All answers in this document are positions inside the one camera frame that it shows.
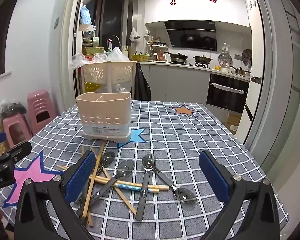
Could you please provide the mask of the plain bamboo chopstick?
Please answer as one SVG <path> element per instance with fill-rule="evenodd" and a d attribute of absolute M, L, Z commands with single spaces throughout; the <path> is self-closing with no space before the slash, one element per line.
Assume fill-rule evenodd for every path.
<path fill-rule="evenodd" d="M 104 168 L 102 168 L 102 172 L 98 176 L 96 175 L 95 182 L 100 183 L 100 184 L 106 184 L 110 179 L 111 179 L 111 176 L 108 174 L 108 172 L 106 171 L 106 169 L 104 167 Z M 120 196 L 120 198 L 124 201 L 126 206 L 130 209 L 130 211 L 132 211 L 132 213 L 134 215 L 136 215 L 136 209 L 131 205 L 131 203 L 125 197 L 125 195 L 122 193 L 122 191 L 117 187 L 114 187 L 114 189 L 117 192 L 117 194 Z"/>
<path fill-rule="evenodd" d="M 88 190 L 89 190 L 89 184 L 90 184 L 90 178 L 87 179 L 83 190 L 82 190 L 82 198 L 81 198 L 81 212 L 80 214 L 80 220 L 81 222 L 86 225 L 88 224 L 90 228 L 93 227 L 93 222 L 92 222 L 92 218 L 91 215 L 89 214 L 89 212 L 87 211 L 84 215 L 84 211 L 85 211 L 85 204 L 87 202 L 87 198 L 88 198 Z"/>
<path fill-rule="evenodd" d="M 105 141 L 102 141 L 101 147 L 100 147 L 99 152 L 98 152 L 98 155 L 97 155 L 97 157 L 96 157 L 95 168 L 94 168 L 94 171 L 93 171 L 92 178 L 91 178 L 91 180 L 90 180 L 89 190 L 88 190 L 88 198 L 87 198 L 87 202 L 86 202 L 86 204 L 85 204 L 85 211 L 84 211 L 84 215 L 83 215 L 83 216 L 85 216 L 85 213 L 86 213 L 86 212 L 88 211 L 88 209 L 89 209 L 90 198 L 91 198 L 91 194 L 92 194 L 93 187 L 94 187 L 95 177 L 96 177 L 96 173 L 97 173 L 97 170 L 98 170 L 98 166 L 99 166 L 100 159 L 101 159 L 101 156 L 102 156 L 102 153 L 103 153 L 103 150 L 104 150 L 105 145 L 106 145 L 106 142 L 105 142 Z"/>

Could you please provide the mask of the black handled steel spoon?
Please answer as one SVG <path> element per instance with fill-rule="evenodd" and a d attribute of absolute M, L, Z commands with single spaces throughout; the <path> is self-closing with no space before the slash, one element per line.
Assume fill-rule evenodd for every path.
<path fill-rule="evenodd" d="M 90 205 L 94 205 L 94 203 L 100 199 L 117 182 L 119 178 L 129 175 L 133 171 L 134 167 L 135 161 L 132 159 L 128 159 L 119 163 L 115 171 L 115 176 L 93 195 L 90 200 Z"/>
<path fill-rule="evenodd" d="M 188 189 L 184 187 L 179 187 L 174 184 L 166 175 L 164 175 L 157 167 L 154 168 L 154 173 L 159 176 L 159 178 L 167 184 L 172 190 L 175 198 L 181 202 L 191 202 L 195 200 L 195 195 Z"/>
<path fill-rule="evenodd" d="M 96 175 L 98 176 L 102 172 L 102 168 L 108 167 L 114 161 L 114 158 L 114 152 L 106 152 L 105 154 L 103 154 Z M 76 204 L 78 204 L 81 201 L 82 197 L 85 198 L 87 196 L 88 186 L 89 181 L 86 181 L 85 185 L 83 186 L 82 192 L 79 194 L 79 197 L 75 201 Z"/>

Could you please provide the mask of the black handled slotted spoon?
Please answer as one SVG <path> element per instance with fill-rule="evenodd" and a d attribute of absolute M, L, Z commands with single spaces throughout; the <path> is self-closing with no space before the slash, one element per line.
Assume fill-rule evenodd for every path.
<path fill-rule="evenodd" d="M 148 185 L 149 185 L 149 177 L 151 171 L 154 170 L 156 165 L 156 158 L 153 154 L 147 154 L 142 158 L 142 167 L 145 170 L 145 174 L 143 176 L 142 187 L 140 192 L 140 197 L 138 201 L 138 209 L 135 215 L 135 219 L 137 221 L 143 220 L 143 214 L 146 205 L 146 198 L 148 193 Z"/>

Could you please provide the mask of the blue patterned bamboo chopstick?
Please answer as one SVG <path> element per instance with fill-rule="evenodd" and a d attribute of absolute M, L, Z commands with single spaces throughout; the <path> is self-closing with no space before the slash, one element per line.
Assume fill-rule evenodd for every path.
<path fill-rule="evenodd" d="M 119 189 L 125 189 L 125 190 L 131 190 L 131 191 L 138 191 L 138 192 L 141 192 L 142 191 L 142 187 L 138 187 L 138 186 L 130 186 L 130 185 L 126 185 L 126 184 L 118 184 L 118 183 L 115 183 L 113 185 L 113 187 L 117 187 Z M 151 189 L 151 188 L 148 188 L 147 189 L 147 192 L 148 193 L 159 193 L 159 190 L 158 189 Z"/>

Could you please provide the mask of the short pink plastic stool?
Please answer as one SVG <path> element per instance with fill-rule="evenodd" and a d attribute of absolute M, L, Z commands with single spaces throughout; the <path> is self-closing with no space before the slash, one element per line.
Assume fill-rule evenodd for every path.
<path fill-rule="evenodd" d="M 27 121 L 22 114 L 6 118 L 2 123 L 10 148 L 32 138 Z"/>

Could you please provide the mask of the tall pink plastic stool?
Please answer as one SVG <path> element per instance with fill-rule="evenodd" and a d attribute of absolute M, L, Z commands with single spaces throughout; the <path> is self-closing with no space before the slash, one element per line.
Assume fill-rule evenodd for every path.
<path fill-rule="evenodd" d="M 40 89 L 27 95 L 28 113 L 33 134 L 37 134 L 56 117 L 47 90 Z"/>

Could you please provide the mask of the beige utensil holder caddy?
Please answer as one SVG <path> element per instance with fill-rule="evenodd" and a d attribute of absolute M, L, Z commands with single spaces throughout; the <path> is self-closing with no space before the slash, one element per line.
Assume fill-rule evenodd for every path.
<path fill-rule="evenodd" d="M 87 92 L 76 98 L 83 136 L 89 140 L 129 142 L 130 126 L 129 92 Z"/>

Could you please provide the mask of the cardboard box on floor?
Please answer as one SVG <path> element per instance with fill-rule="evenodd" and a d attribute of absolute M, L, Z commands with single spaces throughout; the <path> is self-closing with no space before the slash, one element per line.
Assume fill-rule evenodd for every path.
<path fill-rule="evenodd" d="M 226 118 L 225 126 L 226 128 L 235 135 L 241 120 L 241 114 L 237 113 L 228 113 L 228 116 Z"/>

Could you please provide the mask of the beige perforated plastic basket rack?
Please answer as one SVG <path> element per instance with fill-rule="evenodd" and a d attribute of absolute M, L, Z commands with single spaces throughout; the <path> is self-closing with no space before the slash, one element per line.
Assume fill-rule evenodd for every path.
<path fill-rule="evenodd" d="M 81 67 L 82 94 L 86 93 L 85 83 L 106 86 L 106 92 L 112 93 L 114 85 L 130 83 L 131 99 L 134 99 L 136 61 L 107 61 L 85 64 Z"/>

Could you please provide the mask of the grey checked tablecloth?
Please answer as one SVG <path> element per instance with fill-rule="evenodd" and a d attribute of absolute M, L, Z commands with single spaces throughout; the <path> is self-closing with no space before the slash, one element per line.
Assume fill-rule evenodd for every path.
<path fill-rule="evenodd" d="M 109 175 L 114 175 L 119 163 L 132 159 L 135 169 L 125 180 L 140 183 L 144 174 L 141 160 L 153 154 L 157 168 L 196 197 L 192 203 L 181 203 L 170 190 L 149 193 L 143 220 L 137 222 L 123 199 L 137 206 L 140 194 L 110 189 L 91 209 L 93 226 L 88 231 L 94 239 L 200 239 L 223 207 L 200 169 L 202 150 L 209 150 L 230 173 L 244 180 L 259 181 L 265 176 L 246 148 L 202 104 L 133 101 L 130 125 L 133 138 L 124 146 L 85 139 L 73 106 L 32 138 L 32 152 L 17 168 L 25 179 L 34 167 L 53 174 L 75 164 L 83 150 L 103 148 L 115 154 L 107 168 Z"/>

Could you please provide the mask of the black built-in oven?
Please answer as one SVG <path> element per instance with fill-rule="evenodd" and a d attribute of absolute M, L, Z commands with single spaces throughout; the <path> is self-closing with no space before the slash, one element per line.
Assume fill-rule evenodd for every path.
<path fill-rule="evenodd" d="M 236 113 L 242 113 L 249 83 L 232 77 L 210 74 L 206 103 Z"/>

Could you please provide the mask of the clear plastic bags on rack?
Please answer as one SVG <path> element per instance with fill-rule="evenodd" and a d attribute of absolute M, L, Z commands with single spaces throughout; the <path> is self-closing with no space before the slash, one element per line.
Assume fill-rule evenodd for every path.
<path fill-rule="evenodd" d="M 82 67 L 85 64 L 102 63 L 102 62 L 128 62 L 129 58 L 115 47 L 111 52 L 98 53 L 91 60 L 87 59 L 82 53 L 77 53 L 72 57 L 70 68 L 72 70 Z"/>

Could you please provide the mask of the black pot on stove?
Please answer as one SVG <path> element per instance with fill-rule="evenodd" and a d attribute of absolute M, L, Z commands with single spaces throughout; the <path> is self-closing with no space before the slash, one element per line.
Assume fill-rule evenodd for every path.
<path fill-rule="evenodd" d="M 211 58 L 205 57 L 204 55 L 202 55 L 202 56 L 194 56 L 193 58 L 195 59 L 195 62 L 196 62 L 197 64 L 205 64 L 205 65 L 209 65 L 209 64 L 210 64 L 210 61 L 212 61 Z"/>

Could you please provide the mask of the black wok on stove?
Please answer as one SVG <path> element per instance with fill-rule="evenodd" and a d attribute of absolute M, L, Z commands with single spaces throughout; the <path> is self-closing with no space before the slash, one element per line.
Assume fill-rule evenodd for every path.
<path fill-rule="evenodd" d="M 188 59 L 188 56 L 183 55 L 181 53 L 173 54 L 173 53 L 166 51 L 165 54 L 168 54 L 170 56 L 172 63 L 185 64 Z"/>

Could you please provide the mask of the black range hood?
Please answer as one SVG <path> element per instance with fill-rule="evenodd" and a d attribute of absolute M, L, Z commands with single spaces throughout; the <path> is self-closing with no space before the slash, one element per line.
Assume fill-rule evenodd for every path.
<path fill-rule="evenodd" d="M 173 20 L 164 24 L 173 48 L 217 51 L 215 21 Z"/>

